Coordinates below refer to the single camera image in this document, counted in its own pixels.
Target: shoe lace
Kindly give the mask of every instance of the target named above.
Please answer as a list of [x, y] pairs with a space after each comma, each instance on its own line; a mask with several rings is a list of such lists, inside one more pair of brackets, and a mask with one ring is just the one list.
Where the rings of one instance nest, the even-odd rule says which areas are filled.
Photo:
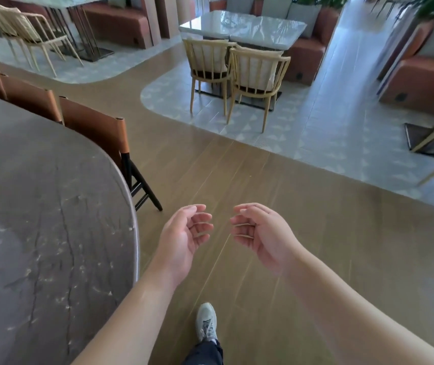
[[212, 319], [204, 320], [202, 329], [200, 331], [203, 334], [203, 338], [215, 338], [215, 329], [212, 324]]

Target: sneaker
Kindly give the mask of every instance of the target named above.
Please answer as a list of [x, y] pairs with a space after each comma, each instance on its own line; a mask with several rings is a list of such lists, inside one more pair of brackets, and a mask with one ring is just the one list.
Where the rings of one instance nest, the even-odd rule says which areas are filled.
[[196, 314], [196, 335], [200, 342], [217, 340], [217, 314], [210, 303], [205, 303]]

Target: patterned tile floor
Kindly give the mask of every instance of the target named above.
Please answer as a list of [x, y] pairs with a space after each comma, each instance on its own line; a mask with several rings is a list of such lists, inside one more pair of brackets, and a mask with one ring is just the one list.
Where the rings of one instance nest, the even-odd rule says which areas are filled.
[[115, 54], [107, 56], [95, 63], [84, 61], [83, 67], [80, 65], [80, 62], [73, 57], [68, 56], [66, 61], [62, 61], [55, 53], [50, 51], [49, 56], [57, 74], [55, 78], [40, 48], [33, 49], [40, 68], [38, 72], [29, 67], [18, 44], [14, 43], [14, 49], [19, 58], [19, 62], [15, 60], [6, 40], [0, 38], [0, 62], [32, 71], [64, 83], [90, 83], [115, 77], [180, 42], [181, 38], [177, 36], [172, 39], [163, 39], [157, 46], [141, 49], [100, 41], [98, 43], [100, 47], [115, 51]]
[[226, 125], [222, 99], [205, 94], [196, 94], [191, 115], [187, 62], [148, 85], [141, 101], [168, 118], [434, 205], [434, 180], [416, 187], [434, 159], [410, 153], [403, 129], [405, 122], [432, 126], [434, 117], [378, 102], [375, 62], [394, 14], [376, 19], [371, 7], [348, 4], [316, 81], [283, 83], [264, 134], [263, 110], [236, 104]]

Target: dark pants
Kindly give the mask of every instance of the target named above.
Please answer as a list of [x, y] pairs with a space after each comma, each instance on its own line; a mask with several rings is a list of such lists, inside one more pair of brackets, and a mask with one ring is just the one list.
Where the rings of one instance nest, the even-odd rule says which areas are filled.
[[189, 352], [185, 361], [181, 365], [223, 365], [224, 351], [220, 347], [219, 341], [203, 341], [197, 344]]

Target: left hand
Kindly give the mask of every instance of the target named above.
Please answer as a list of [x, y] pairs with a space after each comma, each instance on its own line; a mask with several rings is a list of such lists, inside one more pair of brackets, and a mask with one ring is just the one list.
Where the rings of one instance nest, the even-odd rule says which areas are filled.
[[163, 273], [172, 288], [188, 275], [198, 246], [208, 241], [207, 233], [214, 228], [212, 215], [203, 213], [205, 205], [190, 205], [179, 209], [163, 227], [159, 245], [150, 268]]

